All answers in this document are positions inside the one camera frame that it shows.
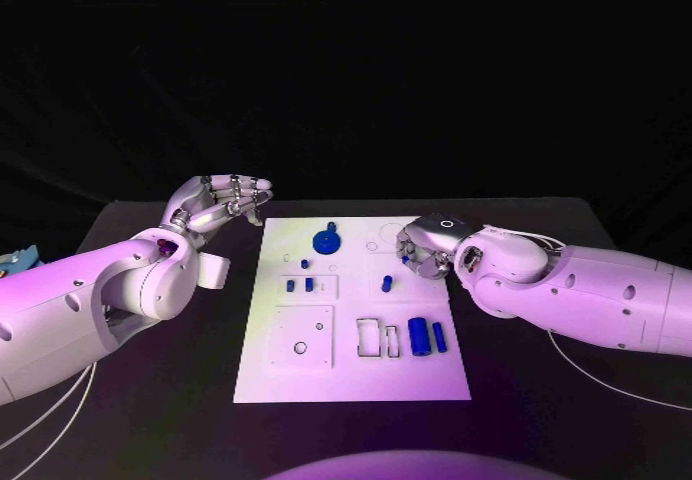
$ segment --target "blue cylinder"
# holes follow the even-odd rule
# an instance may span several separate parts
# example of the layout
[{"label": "blue cylinder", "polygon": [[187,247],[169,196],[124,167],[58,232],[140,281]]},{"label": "blue cylinder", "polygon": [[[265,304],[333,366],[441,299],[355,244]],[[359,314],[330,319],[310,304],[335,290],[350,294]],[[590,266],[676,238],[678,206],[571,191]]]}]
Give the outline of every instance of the blue cylinder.
[{"label": "blue cylinder", "polygon": [[382,280],[382,291],[388,292],[392,289],[392,277],[389,275],[385,276]]},{"label": "blue cylinder", "polygon": [[408,336],[411,337],[411,352],[414,356],[424,357],[433,353],[430,347],[428,325],[425,319],[415,317],[408,321]]},{"label": "blue cylinder", "polygon": [[435,334],[437,351],[444,353],[447,351],[447,344],[444,343],[443,325],[440,322],[433,324],[433,333]]}]

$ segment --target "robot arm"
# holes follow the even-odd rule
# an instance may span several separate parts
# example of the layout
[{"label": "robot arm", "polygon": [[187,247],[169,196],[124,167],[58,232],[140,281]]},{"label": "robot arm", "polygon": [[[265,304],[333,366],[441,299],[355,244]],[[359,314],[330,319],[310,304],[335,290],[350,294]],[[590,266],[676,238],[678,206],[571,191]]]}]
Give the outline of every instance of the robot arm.
[{"label": "robot arm", "polygon": [[198,249],[236,216],[261,225],[270,188],[251,177],[193,177],[159,228],[0,280],[0,405],[63,381],[176,317],[198,286],[224,287],[229,262]]},{"label": "robot arm", "polygon": [[431,215],[399,232],[398,256],[427,278],[443,278],[451,265],[495,317],[520,317],[601,347],[692,356],[692,271],[546,239]]}]

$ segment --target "robotic hand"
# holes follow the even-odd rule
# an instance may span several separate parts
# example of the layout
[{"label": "robotic hand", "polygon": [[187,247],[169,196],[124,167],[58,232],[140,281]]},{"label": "robotic hand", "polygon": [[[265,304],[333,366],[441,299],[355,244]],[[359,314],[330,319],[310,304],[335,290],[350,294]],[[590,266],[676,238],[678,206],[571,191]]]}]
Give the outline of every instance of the robotic hand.
[{"label": "robotic hand", "polygon": [[397,251],[425,278],[443,278],[451,265],[495,317],[601,347],[692,356],[691,270],[444,215],[407,225]]},{"label": "robotic hand", "polygon": [[0,280],[0,405],[46,389],[176,317],[195,288],[224,288],[229,261],[198,249],[257,206],[271,183],[239,175],[193,177],[159,228]]}]

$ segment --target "dark table surface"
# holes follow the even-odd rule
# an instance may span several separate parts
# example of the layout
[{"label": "dark table surface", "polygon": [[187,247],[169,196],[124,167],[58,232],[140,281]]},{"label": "dark table surface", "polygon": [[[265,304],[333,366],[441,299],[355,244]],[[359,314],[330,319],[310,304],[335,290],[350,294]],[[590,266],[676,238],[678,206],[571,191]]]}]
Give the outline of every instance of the dark table surface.
[{"label": "dark table surface", "polygon": [[[156,226],[164,203],[108,205],[79,251]],[[270,202],[267,217],[443,212],[479,223],[611,248],[574,198]],[[254,479],[366,451],[451,450],[502,457],[575,478],[689,478],[692,414],[600,386],[559,357],[546,333],[473,305],[450,276],[451,312],[473,401],[232,403],[262,228],[242,219],[205,248],[231,259],[226,286],[198,289],[180,316],[140,333],[98,365],[75,424],[26,478]],[[558,337],[603,380],[692,405],[691,360]],[[0,407],[0,441],[43,413],[72,381]],[[81,395],[0,453],[0,478],[55,438]]]}]

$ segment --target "white pegboard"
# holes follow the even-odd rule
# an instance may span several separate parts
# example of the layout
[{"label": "white pegboard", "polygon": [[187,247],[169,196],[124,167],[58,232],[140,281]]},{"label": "white pegboard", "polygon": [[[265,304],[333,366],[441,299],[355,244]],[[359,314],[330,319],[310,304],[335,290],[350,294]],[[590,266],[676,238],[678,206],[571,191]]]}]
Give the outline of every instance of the white pegboard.
[{"label": "white pegboard", "polygon": [[[415,218],[267,219],[236,403],[470,400],[444,280],[415,276],[394,254],[397,233]],[[342,247],[335,254],[320,255],[313,236],[330,221]],[[307,270],[301,259],[310,262]],[[394,278],[389,293],[379,288],[384,275]],[[307,276],[316,279],[311,293],[304,292]],[[293,296],[286,292],[288,279],[296,280]],[[425,357],[411,354],[408,319],[414,317],[428,321],[433,354]],[[379,320],[381,357],[358,356],[358,318]],[[443,324],[446,353],[437,352],[433,322]],[[386,355],[388,325],[397,326],[399,358]],[[307,349],[296,354],[300,342]],[[330,363],[322,358],[327,351]]]}]

